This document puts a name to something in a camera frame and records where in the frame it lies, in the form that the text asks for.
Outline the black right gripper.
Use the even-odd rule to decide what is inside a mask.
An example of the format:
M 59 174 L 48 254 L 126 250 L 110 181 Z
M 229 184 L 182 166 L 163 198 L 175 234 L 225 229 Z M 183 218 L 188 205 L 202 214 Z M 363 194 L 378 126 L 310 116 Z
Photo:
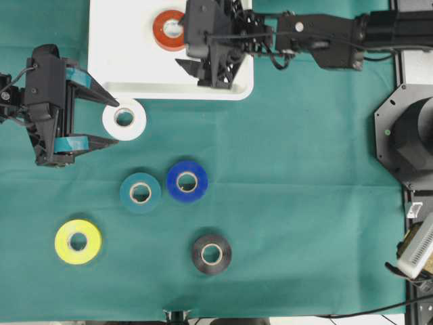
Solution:
M 241 1 L 187 1 L 184 44 L 188 59 L 175 61 L 201 87 L 231 89 L 245 58 L 249 15 Z

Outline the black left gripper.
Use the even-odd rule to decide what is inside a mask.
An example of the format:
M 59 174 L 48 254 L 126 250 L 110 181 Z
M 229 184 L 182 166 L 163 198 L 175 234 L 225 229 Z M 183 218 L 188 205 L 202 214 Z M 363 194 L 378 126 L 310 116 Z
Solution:
M 24 120 L 38 166 L 65 167 L 74 162 L 73 152 L 101 150 L 119 142 L 72 135 L 75 96 L 113 107 L 120 104 L 76 62 L 62 58 L 57 45 L 35 48 L 27 64 L 32 70 L 26 73 Z

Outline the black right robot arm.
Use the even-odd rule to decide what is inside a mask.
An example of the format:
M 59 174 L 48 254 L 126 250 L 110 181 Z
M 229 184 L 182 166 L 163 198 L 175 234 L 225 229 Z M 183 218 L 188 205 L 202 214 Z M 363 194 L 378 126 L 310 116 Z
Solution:
M 320 68 L 360 71 L 366 53 L 390 58 L 432 50 L 432 12 L 385 10 L 353 19 L 328 14 L 258 13 L 239 1 L 188 1 L 180 20 L 186 58 L 198 85 L 230 89 L 246 56 L 286 69 L 297 53 Z M 432 189 L 432 97 L 402 85 L 376 112 L 376 156 L 403 186 Z

